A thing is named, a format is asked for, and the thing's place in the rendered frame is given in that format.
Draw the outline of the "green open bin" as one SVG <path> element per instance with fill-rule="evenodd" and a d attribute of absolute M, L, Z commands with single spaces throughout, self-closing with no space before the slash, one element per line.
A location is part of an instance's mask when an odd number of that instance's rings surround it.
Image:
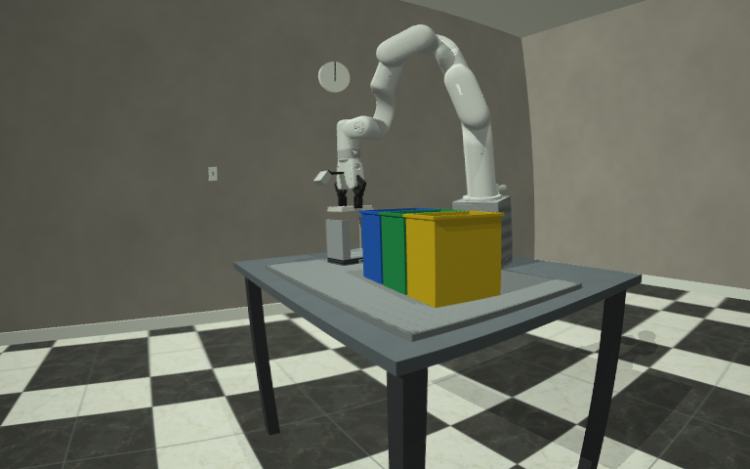
<path fill-rule="evenodd" d="M 407 295 L 406 217 L 415 214 L 449 209 L 378 212 L 382 222 L 383 285 Z M 400 213 L 400 214 L 399 214 Z"/>

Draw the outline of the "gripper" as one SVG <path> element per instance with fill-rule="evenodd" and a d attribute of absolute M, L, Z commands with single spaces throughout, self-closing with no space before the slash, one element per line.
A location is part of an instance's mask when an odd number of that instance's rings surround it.
<path fill-rule="evenodd" d="M 345 195 L 347 190 L 353 190 L 355 195 L 354 208 L 362 208 L 362 196 L 365 191 L 366 182 L 364 181 L 361 159 L 350 157 L 339 158 L 338 160 L 337 172 L 344 172 L 344 174 L 337 174 L 337 182 L 334 185 L 338 196 L 338 206 L 347 206 L 347 197 Z"/>

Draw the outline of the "yellow bin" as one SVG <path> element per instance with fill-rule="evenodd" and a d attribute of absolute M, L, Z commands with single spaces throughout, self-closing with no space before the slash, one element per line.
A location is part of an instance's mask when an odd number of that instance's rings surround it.
<path fill-rule="evenodd" d="M 481 211 L 402 214 L 407 296 L 438 308 L 500 295 L 501 216 Z"/>

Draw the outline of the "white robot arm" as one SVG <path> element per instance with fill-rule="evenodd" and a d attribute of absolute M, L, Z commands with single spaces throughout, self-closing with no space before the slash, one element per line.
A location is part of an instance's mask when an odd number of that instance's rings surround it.
<path fill-rule="evenodd" d="M 463 199 L 501 199 L 499 192 L 507 187 L 496 184 L 489 108 L 476 77 L 458 46 L 423 24 L 406 29 L 378 47 L 379 64 L 371 82 L 377 103 L 375 114 L 338 122 L 338 159 L 360 158 L 359 139 L 379 141 L 388 134 L 395 116 L 397 85 L 407 57 L 417 52 L 437 59 L 446 89 L 462 122 L 468 190 Z"/>

